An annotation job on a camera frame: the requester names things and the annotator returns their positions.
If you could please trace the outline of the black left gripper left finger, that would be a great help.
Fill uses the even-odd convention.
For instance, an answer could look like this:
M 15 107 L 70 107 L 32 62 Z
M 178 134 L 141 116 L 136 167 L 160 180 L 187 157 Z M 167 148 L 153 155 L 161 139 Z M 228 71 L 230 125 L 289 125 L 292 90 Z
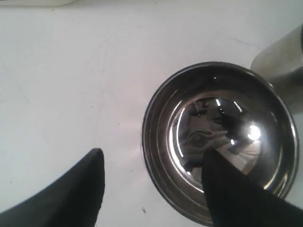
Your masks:
M 45 189 L 2 212 L 2 227 L 93 227 L 105 191 L 103 151 L 94 148 Z

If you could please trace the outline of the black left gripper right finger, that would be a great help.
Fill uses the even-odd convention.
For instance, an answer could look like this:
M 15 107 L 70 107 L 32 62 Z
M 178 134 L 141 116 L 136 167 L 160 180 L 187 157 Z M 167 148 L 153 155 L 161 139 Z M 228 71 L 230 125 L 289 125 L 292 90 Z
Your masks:
M 264 190 L 216 150 L 202 161 L 205 199 L 215 227 L 301 227 L 302 209 Z

